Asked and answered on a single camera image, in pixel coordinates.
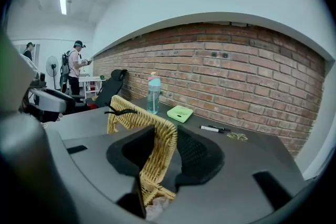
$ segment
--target person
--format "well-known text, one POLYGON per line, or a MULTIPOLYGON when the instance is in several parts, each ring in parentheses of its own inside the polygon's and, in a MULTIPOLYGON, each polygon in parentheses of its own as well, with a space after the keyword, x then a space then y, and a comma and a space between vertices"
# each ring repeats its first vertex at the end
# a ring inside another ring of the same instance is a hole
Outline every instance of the person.
POLYGON ((33 43, 29 42, 26 46, 26 49, 23 52, 23 55, 28 57, 31 61, 33 61, 32 57, 31 57, 32 56, 31 51, 33 50, 34 46, 35 45, 33 43))
POLYGON ((74 48, 69 52, 68 62, 69 62, 69 84, 71 87, 71 94, 79 95, 79 69, 81 67, 91 64, 90 61, 84 61, 83 63, 78 63, 79 52, 83 48, 83 43, 77 40, 74 44, 74 48))

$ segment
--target gray table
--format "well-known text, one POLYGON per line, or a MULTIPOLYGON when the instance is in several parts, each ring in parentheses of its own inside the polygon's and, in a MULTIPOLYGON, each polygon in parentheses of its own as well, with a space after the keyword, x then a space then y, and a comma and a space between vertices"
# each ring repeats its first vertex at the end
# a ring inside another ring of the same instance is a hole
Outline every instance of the gray table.
MULTIPOLYGON (((145 108, 146 98, 134 100, 134 104, 145 108)), ((171 106, 160 103, 158 116, 168 119, 175 125, 184 125, 194 133, 216 142, 225 154, 222 170, 208 183, 202 186, 181 187, 177 197, 169 208, 160 216, 157 223, 247 223, 258 220, 273 212, 273 209, 253 179, 253 174, 262 170, 269 171, 280 185, 292 196, 306 185, 293 158, 281 140, 272 135, 243 130, 209 119, 192 115, 185 123, 180 123, 166 115, 171 106), (225 134, 201 130, 200 125, 216 125, 231 129, 235 133, 244 133, 248 141, 241 142, 231 139, 225 134)), ((122 188, 128 189, 128 183, 122 184, 114 168, 106 160, 104 154, 109 144, 118 135, 104 135, 107 132, 108 108, 81 112, 64 116, 60 122, 48 123, 47 131, 57 130, 66 147, 78 144, 87 145, 91 153, 71 157, 87 178, 99 187, 111 200, 115 201, 117 192, 111 191, 106 178, 118 177, 122 188), (102 163, 100 168, 95 163, 102 163)), ((162 185, 175 191, 174 180, 181 172, 181 159, 175 151, 162 185)))

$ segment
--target ceiling light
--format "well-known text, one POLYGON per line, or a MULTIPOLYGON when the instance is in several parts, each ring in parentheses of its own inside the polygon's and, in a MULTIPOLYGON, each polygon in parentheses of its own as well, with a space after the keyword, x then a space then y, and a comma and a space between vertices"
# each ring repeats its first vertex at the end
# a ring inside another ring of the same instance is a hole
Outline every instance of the ceiling light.
POLYGON ((61 4, 62 14, 67 15, 67 0, 59 0, 59 3, 61 4))

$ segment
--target electric fan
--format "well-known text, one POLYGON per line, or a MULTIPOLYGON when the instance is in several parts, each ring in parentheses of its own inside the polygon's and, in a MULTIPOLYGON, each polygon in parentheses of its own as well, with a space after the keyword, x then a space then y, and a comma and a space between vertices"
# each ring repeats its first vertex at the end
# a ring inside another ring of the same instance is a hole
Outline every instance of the electric fan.
POLYGON ((54 79, 54 87, 56 89, 55 84, 55 76, 57 75, 58 71, 58 61, 55 56, 50 56, 46 63, 46 70, 49 76, 53 77, 54 79))

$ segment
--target black strap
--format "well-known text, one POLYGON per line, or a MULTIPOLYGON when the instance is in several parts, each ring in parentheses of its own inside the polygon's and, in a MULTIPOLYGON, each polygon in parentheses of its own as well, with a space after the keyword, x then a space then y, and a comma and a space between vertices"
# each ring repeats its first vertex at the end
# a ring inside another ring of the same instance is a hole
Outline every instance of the black strap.
POLYGON ((104 112, 104 114, 114 114, 116 116, 120 116, 120 115, 128 114, 128 113, 135 113, 135 114, 137 114, 137 111, 135 111, 133 109, 124 109, 124 110, 118 111, 118 110, 114 109, 112 106, 110 106, 107 103, 105 103, 105 105, 107 105, 113 111, 106 111, 106 112, 104 112))

